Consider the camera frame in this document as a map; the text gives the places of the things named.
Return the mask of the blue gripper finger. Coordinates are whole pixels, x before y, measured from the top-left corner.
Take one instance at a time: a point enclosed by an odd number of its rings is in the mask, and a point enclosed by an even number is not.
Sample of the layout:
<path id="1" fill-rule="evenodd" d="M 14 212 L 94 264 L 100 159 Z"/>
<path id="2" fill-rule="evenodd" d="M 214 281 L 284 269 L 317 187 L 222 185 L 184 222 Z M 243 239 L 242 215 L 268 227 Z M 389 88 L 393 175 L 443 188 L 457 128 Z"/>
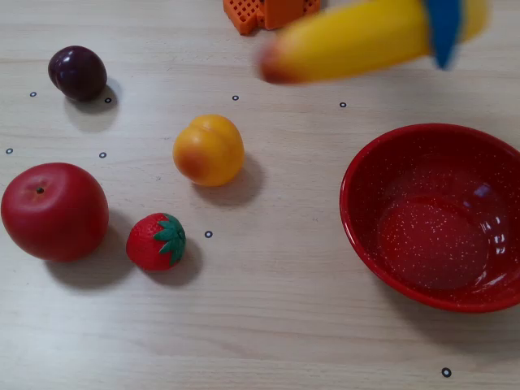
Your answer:
<path id="1" fill-rule="evenodd" d="M 462 33 L 463 1 L 424 0 L 422 5 L 429 24 L 429 43 L 435 65 L 440 70 L 448 70 Z"/>

